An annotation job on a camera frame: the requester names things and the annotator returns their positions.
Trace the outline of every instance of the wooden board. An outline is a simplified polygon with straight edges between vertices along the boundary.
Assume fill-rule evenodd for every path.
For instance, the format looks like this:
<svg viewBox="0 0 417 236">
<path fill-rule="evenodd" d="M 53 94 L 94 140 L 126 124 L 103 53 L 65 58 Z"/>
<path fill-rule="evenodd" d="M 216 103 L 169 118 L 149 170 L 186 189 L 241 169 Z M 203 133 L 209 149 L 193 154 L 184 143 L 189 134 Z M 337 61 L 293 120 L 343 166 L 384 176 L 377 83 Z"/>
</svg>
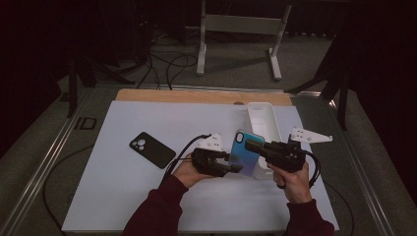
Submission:
<svg viewBox="0 0 417 236">
<path fill-rule="evenodd" d="M 279 91 L 212 91 L 212 90 L 157 90 L 121 89 L 116 100 L 120 101 L 158 101 L 235 104 L 248 102 L 269 102 L 272 105 L 291 106 L 289 95 Z"/>
</svg>

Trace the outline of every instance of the maroon sleeve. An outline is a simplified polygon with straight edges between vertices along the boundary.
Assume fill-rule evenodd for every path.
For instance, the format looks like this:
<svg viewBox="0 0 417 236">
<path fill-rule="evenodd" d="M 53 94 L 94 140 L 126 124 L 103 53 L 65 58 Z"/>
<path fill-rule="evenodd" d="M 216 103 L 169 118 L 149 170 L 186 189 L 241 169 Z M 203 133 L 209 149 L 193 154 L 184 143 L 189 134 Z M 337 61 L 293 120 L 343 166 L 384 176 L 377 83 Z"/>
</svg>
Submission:
<svg viewBox="0 0 417 236">
<path fill-rule="evenodd" d="M 287 204 L 287 206 L 290 215 L 287 227 L 288 236 L 328 236 L 334 234 L 334 226 L 322 219 L 317 209 L 316 200 L 311 200 L 306 204 Z"/>
<path fill-rule="evenodd" d="M 180 201 L 188 191 L 175 176 L 169 176 L 138 207 L 123 230 L 123 236 L 177 235 L 182 213 Z"/>
</svg>

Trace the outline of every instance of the hand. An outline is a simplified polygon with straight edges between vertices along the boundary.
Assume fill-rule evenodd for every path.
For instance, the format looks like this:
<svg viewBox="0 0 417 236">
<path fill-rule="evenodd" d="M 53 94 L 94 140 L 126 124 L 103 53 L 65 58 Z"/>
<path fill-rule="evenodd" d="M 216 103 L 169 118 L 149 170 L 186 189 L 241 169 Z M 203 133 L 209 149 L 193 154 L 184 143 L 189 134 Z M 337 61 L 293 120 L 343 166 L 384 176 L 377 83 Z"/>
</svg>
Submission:
<svg viewBox="0 0 417 236">
<path fill-rule="evenodd" d="M 187 157 L 174 171 L 173 175 L 177 177 L 177 179 L 179 179 L 187 188 L 193 187 L 200 180 L 214 178 L 214 176 L 211 175 L 201 174 L 196 168 L 194 168 L 193 163 L 191 162 L 191 154 L 187 155 Z"/>
<path fill-rule="evenodd" d="M 309 185 L 309 164 L 304 162 L 303 169 L 289 173 L 270 163 L 268 167 L 273 170 L 273 181 L 285 186 L 285 196 L 292 204 L 304 204 L 312 200 Z"/>
</svg>

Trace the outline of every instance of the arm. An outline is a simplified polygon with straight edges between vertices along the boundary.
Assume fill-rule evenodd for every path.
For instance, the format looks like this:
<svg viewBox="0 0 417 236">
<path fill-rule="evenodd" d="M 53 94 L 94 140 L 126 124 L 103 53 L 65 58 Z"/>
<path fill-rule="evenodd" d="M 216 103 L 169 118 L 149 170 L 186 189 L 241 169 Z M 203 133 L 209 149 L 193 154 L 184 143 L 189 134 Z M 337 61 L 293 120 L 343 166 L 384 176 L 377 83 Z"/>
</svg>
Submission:
<svg viewBox="0 0 417 236">
<path fill-rule="evenodd" d="M 285 186 L 285 196 L 290 214 L 286 234 L 288 236 L 328 236 L 334 234 L 334 226 L 322 219 L 310 193 L 309 164 L 304 163 L 303 169 L 289 173 L 271 164 L 273 181 L 279 186 Z"/>
<path fill-rule="evenodd" d="M 212 176 L 200 174 L 191 159 L 183 160 L 158 189 L 149 192 L 148 198 L 129 219 L 122 235 L 177 235 L 183 195 L 197 182 L 207 178 Z"/>
</svg>

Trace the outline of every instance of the white bracket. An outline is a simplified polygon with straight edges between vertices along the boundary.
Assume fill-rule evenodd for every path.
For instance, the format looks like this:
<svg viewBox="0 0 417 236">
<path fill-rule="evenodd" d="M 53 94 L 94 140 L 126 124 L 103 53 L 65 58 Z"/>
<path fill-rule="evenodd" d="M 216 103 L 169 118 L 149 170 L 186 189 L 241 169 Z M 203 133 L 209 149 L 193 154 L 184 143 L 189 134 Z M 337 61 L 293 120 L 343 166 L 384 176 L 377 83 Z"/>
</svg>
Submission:
<svg viewBox="0 0 417 236">
<path fill-rule="evenodd" d="M 294 127 L 291 133 L 291 140 L 313 144 L 313 143 L 331 142 L 333 140 L 333 137 L 324 136 L 324 135 L 317 134 L 308 130 Z"/>
<path fill-rule="evenodd" d="M 199 143 L 197 143 L 197 148 L 223 151 L 223 142 L 221 141 L 220 134 L 211 135 L 205 140 L 200 141 Z"/>
</svg>

